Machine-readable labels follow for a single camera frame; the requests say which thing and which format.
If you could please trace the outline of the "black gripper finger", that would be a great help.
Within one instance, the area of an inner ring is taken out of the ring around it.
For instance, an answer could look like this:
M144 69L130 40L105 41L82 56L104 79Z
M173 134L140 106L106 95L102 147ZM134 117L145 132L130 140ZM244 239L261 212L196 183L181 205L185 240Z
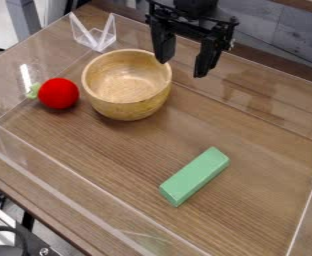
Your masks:
M220 42L213 36L208 36L201 40L200 52L194 60L193 77L202 78L210 69L214 68L221 55Z
M150 26L150 35L156 59L164 64L174 55L176 36L160 23Z

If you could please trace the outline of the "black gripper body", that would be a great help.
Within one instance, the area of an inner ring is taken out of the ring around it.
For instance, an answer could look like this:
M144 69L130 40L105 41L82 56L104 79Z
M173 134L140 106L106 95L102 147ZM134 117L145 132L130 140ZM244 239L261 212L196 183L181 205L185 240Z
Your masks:
M219 7L219 0L146 0L146 24L160 23L174 34L194 41L213 36L221 51L233 47L237 18Z

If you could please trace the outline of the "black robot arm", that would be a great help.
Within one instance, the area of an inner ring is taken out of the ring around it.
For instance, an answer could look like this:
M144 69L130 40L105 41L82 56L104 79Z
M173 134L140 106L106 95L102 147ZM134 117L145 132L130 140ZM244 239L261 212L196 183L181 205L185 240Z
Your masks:
M221 53L233 47L235 16L217 6L219 0L146 0L153 53L164 64L174 56L176 36L200 43L193 77L202 78L216 67Z

